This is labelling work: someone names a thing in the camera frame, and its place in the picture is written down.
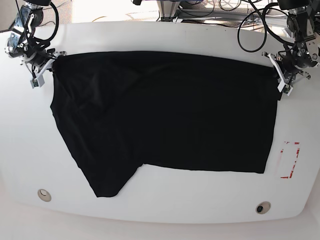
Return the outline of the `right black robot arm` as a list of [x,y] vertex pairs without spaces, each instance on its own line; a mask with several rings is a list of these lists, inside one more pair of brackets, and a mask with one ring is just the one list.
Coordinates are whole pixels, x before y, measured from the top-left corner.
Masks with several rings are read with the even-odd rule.
[[[44,7],[54,11],[55,22],[52,35],[46,39],[35,37],[36,28],[44,19]],[[31,73],[41,68],[49,60],[55,60],[53,51],[47,51],[58,32],[60,23],[59,12],[50,0],[26,0],[17,7],[17,15],[10,30],[5,52],[11,58],[22,58],[22,62],[31,65]]]

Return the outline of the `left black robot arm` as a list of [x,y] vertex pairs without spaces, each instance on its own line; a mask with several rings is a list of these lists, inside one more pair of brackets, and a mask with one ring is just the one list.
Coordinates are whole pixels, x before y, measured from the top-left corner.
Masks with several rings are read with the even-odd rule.
[[294,42],[284,43],[281,65],[287,74],[297,74],[320,63],[320,2],[318,0],[279,0],[288,11],[287,27]]

